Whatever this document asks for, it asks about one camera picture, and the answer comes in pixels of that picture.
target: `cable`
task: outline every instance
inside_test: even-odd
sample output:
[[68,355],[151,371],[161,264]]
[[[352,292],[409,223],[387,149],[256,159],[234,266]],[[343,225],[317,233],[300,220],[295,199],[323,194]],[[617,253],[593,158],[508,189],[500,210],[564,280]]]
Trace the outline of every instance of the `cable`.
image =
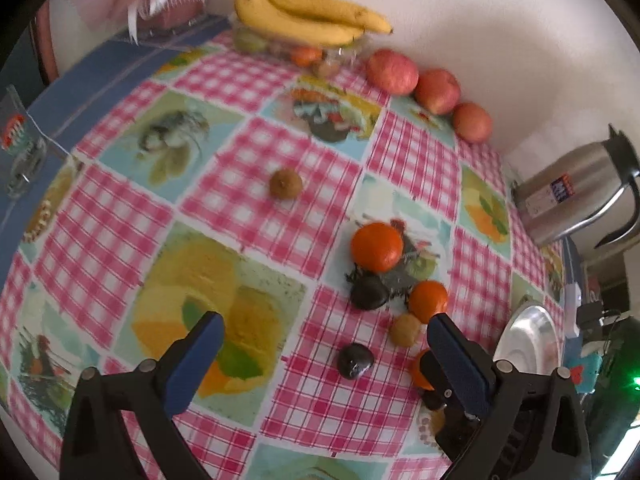
[[602,347],[603,350],[603,354],[606,355],[607,352],[609,351],[609,348],[607,347],[608,343],[611,341],[611,335],[615,332],[617,326],[618,326],[618,322],[620,321],[620,318],[622,317],[622,312],[620,312],[618,309],[616,308],[611,308],[609,309],[610,313],[613,312],[617,312],[618,315],[616,316],[616,319],[613,321],[613,323],[611,324],[611,330],[609,330],[609,335],[607,335],[607,338],[604,341],[604,346]]

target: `plastic container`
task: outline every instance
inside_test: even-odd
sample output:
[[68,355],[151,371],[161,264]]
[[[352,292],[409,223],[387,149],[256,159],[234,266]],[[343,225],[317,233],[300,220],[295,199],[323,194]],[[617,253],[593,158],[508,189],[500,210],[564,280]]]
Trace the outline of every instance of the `plastic container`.
[[353,67],[364,57],[366,35],[341,47],[318,47],[295,43],[286,38],[267,38],[231,17],[234,48],[243,54],[270,54],[306,68],[321,78],[335,75],[341,67]]
[[13,85],[0,100],[0,127],[0,192],[15,200],[40,172],[47,143]]

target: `red apple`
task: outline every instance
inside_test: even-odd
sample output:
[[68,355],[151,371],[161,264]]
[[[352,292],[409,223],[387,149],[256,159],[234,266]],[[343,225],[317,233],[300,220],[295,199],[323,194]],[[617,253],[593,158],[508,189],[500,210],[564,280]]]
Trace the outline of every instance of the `red apple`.
[[453,129],[471,144],[487,142],[494,130],[491,116],[475,103],[460,103],[453,110]]
[[450,113],[460,101],[460,85],[451,72],[443,68],[420,74],[415,100],[434,115]]
[[407,56],[381,48],[367,61],[367,80],[391,95],[409,95],[418,83],[418,67]]

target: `stainless steel kettle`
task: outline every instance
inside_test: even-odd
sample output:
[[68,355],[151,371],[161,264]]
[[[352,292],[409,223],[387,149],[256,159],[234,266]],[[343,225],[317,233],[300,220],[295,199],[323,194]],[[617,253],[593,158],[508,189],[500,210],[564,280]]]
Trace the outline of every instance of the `stainless steel kettle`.
[[524,227],[539,247],[587,227],[629,185],[636,202],[632,219],[596,248],[622,240],[640,223],[640,162],[623,132],[609,125],[609,139],[581,146],[513,191]]

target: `label sticker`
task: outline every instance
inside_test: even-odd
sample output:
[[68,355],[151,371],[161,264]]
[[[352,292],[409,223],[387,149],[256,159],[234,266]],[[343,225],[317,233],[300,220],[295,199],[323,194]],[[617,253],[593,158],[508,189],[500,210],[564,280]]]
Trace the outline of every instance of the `label sticker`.
[[527,212],[536,218],[575,194],[569,175],[564,174],[525,200]]
[[7,121],[2,133],[2,149],[9,155],[15,155],[22,149],[25,139],[24,115],[15,114]]

